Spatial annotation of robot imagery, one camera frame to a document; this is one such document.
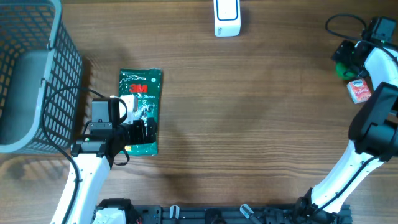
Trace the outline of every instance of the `3m logo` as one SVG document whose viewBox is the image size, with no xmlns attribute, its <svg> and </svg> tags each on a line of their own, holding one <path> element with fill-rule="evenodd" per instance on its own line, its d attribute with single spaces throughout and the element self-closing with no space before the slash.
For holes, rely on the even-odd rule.
<svg viewBox="0 0 398 224">
<path fill-rule="evenodd" d="M 130 93 L 147 93 L 148 86 L 147 85 L 130 85 Z"/>
</svg>

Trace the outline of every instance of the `wood grain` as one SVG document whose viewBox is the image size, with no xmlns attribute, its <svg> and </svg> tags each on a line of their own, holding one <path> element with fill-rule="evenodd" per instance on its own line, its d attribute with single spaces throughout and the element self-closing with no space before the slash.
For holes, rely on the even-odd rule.
<svg viewBox="0 0 398 224">
<path fill-rule="evenodd" d="M 397 6 L 242 1 L 241 34 L 217 39 L 211 1 L 64 5 L 91 88 L 115 95 L 120 68 L 163 70 L 159 155 L 114 167 L 99 201 L 294 203 L 340 158 L 360 108 L 334 74 L 330 56 L 342 40 L 324 22 L 338 12 L 398 18 Z M 361 31 L 350 20 L 331 27 Z M 86 105 L 79 125 L 91 114 L 90 98 Z M 1 155 L 0 223 L 49 223 L 68 168 L 60 155 Z M 354 223 L 397 223 L 397 180 L 398 160 L 374 171 L 346 201 Z"/>
</svg>

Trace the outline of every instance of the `black cable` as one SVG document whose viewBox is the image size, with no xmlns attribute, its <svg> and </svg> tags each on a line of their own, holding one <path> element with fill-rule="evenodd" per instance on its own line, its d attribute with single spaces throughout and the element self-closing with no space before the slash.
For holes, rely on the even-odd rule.
<svg viewBox="0 0 398 224">
<path fill-rule="evenodd" d="M 90 125 L 91 122 L 92 122 L 92 120 L 89 120 L 89 121 L 86 122 L 85 128 L 83 129 L 83 133 L 82 134 L 86 133 L 87 127 Z"/>
<path fill-rule="evenodd" d="M 124 134 L 124 137 L 127 139 L 126 141 L 130 142 L 130 135 L 129 135 L 129 131 L 127 130 L 127 128 L 123 125 L 119 125 L 118 127 L 121 128 L 123 131 L 121 131 L 121 132 L 116 131 L 116 134 L 118 134 L 118 135 Z"/>
<path fill-rule="evenodd" d="M 326 208 L 331 203 L 333 203 L 336 199 L 338 199 L 344 193 L 344 191 L 347 190 L 347 188 L 354 182 L 355 178 L 357 178 L 357 176 L 362 172 L 362 170 L 365 169 L 365 167 L 370 162 L 372 162 L 373 160 L 378 159 L 378 158 L 379 158 L 379 156 L 374 156 L 374 157 L 368 159 L 367 161 L 365 161 L 364 163 L 362 163 L 361 167 L 356 171 L 354 176 L 352 178 L 350 178 L 350 180 L 347 182 L 347 184 L 332 199 L 330 199 L 326 204 L 324 204 L 320 208 L 316 209 L 311 216 L 315 216 L 316 214 L 320 213 L 324 208 Z"/>
<path fill-rule="evenodd" d="M 41 119 L 42 119 L 42 131 L 43 131 L 43 134 L 44 134 L 45 138 L 47 139 L 47 141 L 48 141 L 51 145 L 53 145 L 53 147 L 54 147 L 56 150 L 58 150 L 63 156 L 65 156 L 65 157 L 69 160 L 70 164 L 71 164 L 72 167 L 73 167 L 73 170 L 75 171 L 75 175 L 76 175 L 76 179 L 75 179 L 75 188 L 73 189 L 72 197 L 71 197 L 71 199 L 70 199 L 70 202 L 69 202 L 67 211 L 66 211 L 66 213 L 65 213 L 65 216 L 63 217 L 62 224 L 65 224 L 65 223 L 67 222 L 68 217 L 69 217 L 69 214 L 70 214 L 70 211 L 71 211 L 72 206 L 73 206 L 73 203 L 74 203 L 74 201 L 75 201 L 75 199 L 76 199 L 76 194 L 77 194 L 77 190 L 78 190 L 78 188 L 79 188 L 79 183 L 80 183 L 79 168 L 77 167 L 75 161 L 74 161 L 64 150 L 62 150 L 55 142 L 53 142 L 52 139 L 50 138 L 50 136 L 47 134 L 47 131 L 46 131 L 46 129 L 45 129 L 44 115 L 45 115 L 45 111 L 46 111 L 48 105 L 50 104 L 50 100 L 51 100 L 55 95 L 57 95 L 57 94 L 59 94 L 59 93 L 65 91 L 65 90 L 71 90 L 71 89 L 79 89 L 79 90 L 83 90 L 83 91 L 89 91 L 89 92 L 92 92 L 92 93 L 98 95 L 99 97 L 102 97 L 102 98 L 104 97 L 103 95 L 99 94 L 97 91 L 91 90 L 91 89 L 89 89 L 89 88 L 84 88 L 84 87 L 80 87 L 80 86 L 70 86 L 70 87 L 65 87 L 65 88 L 62 88 L 62 89 L 60 89 L 60 90 L 55 91 L 53 94 L 51 94 L 51 95 L 47 98 L 46 102 L 44 103 L 44 108 L 43 108 L 42 117 L 41 117 Z"/>
<path fill-rule="evenodd" d="M 123 123 L 123 121 L 125 121 L 127 119 L 127 105 L 122 99 L 118 98 L 118 100 L 124 106 L 124 108 L 126 109 L 126 112 L 124 113 L 124 115 L 119 120 L 119 124 L 121 124 L 121 123 Z"/>
<path fill-rule="evenodd" d="M 360 18 L 359 16 L 356 16 L 356 15 L 353 15 L 353 14 L 348 14 L 348 13 L 339 13 L 339 14 L 336 14 L 336 15 L 334 15 L 334 16 L 331 16 L 331 17 L 326 21 L 326 23 L 325 23 L 325 29 L 326 29 L 326 31 L 329 32 L 329 34 L 335 35 L 335 36 L 337 36 L 337 37 L 342 37 L 342 38 L 344 38 L 344 39 L 354 40 L 354 41 L 358 41 L 358 42 L 362 42 L 362 43 L 365 43 L 365 44 L 372 45 L 373 47 L 376 47 L 376 48 L 382 50 L 384 53 L 386 53 L 386 54 L 394 61 L 394 63 L 398 66 L 398 60 L 397 60 L 397 58 L 394 57 L 394 56 L 393 56 L 388 50 L 386 50 L 384 47 L 380 47 L 380 46 L 378 46 L 377 44 L 374 44 L 374 43 L 372 43 L 372 42 L 370 42 L 370 41 L 367 41 L 367 40 L 363 40 L 363 39 L 356 38 L 356 37 L 350 37 L 350 36 L 348 36 L 348 35 L 339 34 L 339 33 L 336 33 L 336 32 L 334 32 L 334 31 L 330 30 L 329 27 L 328 27 L 329 22 L 332 21 L 334 18 L 337 18 L 337 17 L 352 17 L 352 18 L 355 18 L 355 19 L 357 19 L 358 21 L 360 21 L 360 22 L 362 23 L 362 25 L 364 26 L 365 30 L 367 29 L 366 23 L 365 23 L 364 20 L 363 20 L 362 18 Z"/>
<path fill-rule="evenodd" d="M 115 165 L 117 165 L 117 166 L 125 166 L 125 165 L 127 165 L 127 164 L 129 163 L 129 161 L 130 161 L 130 155 L 129 155 L 129 153 L 127 152 L 127 150 L 126 150 L 125 148 L 123 148 L 122 150 L 123 150 L 123 152 L 124 152 L 124 155 L 126 156 L 127 161 L 126 161 L 126 162 L 120 162 L 120 163 L 115 163 L 115 162 L 113 162 L 113 164 L 115 164 Z"/>
</svg>

